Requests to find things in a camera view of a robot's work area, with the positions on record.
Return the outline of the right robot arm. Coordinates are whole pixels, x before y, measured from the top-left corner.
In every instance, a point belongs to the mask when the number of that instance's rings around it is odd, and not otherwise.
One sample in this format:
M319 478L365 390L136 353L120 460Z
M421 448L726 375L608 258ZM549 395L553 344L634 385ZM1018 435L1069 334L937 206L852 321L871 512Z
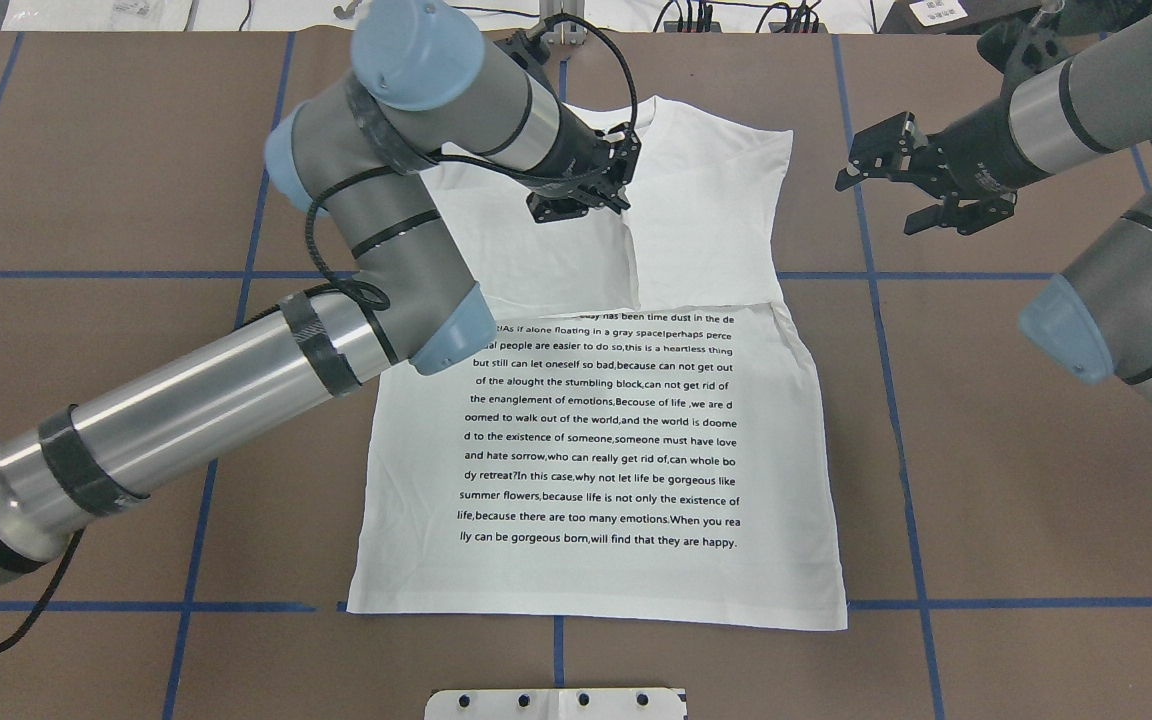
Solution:
M1047 1L998 68L995 99L935 132L909 111L856 132L836 190L910 184L931 204L905 234L973 234L1073 173L1069 191L1098 202L1106 227L1024 306L1020 331L1079 382L1115 379L1152 404L1152 5Z

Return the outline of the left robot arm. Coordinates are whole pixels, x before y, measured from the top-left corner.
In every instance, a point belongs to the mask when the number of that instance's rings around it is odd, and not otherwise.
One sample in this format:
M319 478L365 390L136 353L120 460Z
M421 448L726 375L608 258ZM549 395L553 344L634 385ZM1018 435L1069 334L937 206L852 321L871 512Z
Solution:
M0 32L0 439L317 281L262 142L298 33Z

